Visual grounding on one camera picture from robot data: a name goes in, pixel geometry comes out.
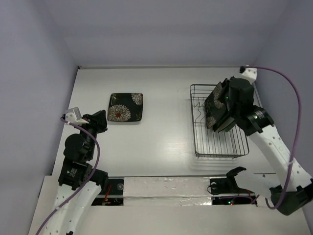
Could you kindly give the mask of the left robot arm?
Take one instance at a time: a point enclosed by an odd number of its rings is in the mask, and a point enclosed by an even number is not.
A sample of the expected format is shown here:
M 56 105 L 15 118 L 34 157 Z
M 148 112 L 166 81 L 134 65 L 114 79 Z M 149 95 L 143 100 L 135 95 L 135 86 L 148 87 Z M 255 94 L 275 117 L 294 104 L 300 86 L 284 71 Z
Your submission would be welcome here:
M 46 235 L 75 235 L 94 199 L 108 189 L 107 172 L 97 169 L 100 145 L 96 140 L 107 130 L 106 111 L 81 115 L 75 107 L 67 110 L 61 121 L 79 133 L 65 140 L 54 214 L 45 227 Z

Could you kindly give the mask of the light teal oblong plate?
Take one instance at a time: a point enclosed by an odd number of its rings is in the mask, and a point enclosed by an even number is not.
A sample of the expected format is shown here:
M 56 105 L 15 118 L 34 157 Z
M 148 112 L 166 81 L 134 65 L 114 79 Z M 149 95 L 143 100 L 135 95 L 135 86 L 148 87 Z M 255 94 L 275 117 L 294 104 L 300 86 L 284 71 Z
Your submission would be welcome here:
M 234 118 L 229 117 L 226 119 L 217 129 L 218 132 L 225 131 L 229 132 L 236 125 Z

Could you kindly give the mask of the black floral square plate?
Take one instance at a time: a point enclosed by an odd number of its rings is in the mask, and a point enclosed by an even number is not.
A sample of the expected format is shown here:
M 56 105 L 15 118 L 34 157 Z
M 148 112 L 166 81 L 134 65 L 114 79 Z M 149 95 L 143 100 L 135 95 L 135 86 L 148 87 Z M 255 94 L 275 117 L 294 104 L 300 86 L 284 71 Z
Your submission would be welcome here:
M 138 122 L 143 115 L 142 93 L 112 93 L 107 120 L 111 122 Z

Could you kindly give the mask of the brown teal square plate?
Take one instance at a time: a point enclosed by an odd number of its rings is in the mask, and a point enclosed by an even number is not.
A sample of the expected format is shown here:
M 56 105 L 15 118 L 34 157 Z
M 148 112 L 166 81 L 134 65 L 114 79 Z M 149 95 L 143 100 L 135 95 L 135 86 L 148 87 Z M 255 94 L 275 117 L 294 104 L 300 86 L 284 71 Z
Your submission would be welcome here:
M 228 119 L 229 115 L 223 116 L 219 121 L 217 121 L 214 125 L 213 125 L 213 131 L 214 132 L 218 132 L 217 129 L 219 128 L 219 126 L 226 120 Z

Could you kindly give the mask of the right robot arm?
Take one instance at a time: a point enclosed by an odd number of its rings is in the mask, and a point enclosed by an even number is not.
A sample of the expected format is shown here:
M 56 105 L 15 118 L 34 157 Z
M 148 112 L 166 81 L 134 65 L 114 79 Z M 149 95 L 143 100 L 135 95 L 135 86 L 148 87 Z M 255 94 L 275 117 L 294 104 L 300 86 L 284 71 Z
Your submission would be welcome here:
M 299 164 L 282 141 L 271 116 L 254 105 L 254 86 L 242 78 L 231 77 L 221 83 L 219 101 L 247 137 L 261 150 L 277 179 L 269 180 L 237 167 L 226 175 L 231 192 L 248 189 L 273 204 L 271 209 L 291 215 L 313 199 L 313 178 Z

